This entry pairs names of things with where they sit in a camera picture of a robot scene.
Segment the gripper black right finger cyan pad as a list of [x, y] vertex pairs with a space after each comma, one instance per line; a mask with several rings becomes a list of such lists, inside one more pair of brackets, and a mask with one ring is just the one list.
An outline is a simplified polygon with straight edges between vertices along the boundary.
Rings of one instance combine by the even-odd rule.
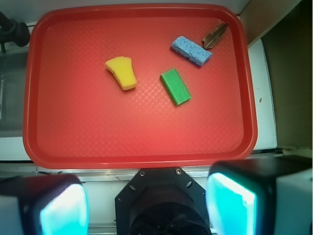
[[219, 235], [310, 235], [313, 161], [287, 156], [215, 162], [205, 200]]

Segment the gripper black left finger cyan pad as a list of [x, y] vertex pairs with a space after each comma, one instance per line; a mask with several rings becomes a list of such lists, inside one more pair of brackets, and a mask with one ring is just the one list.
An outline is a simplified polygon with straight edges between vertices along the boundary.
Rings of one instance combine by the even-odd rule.
[[75, 175], [0, 181], [2, 235], [86, 235], [88, 229], [88, 193]]

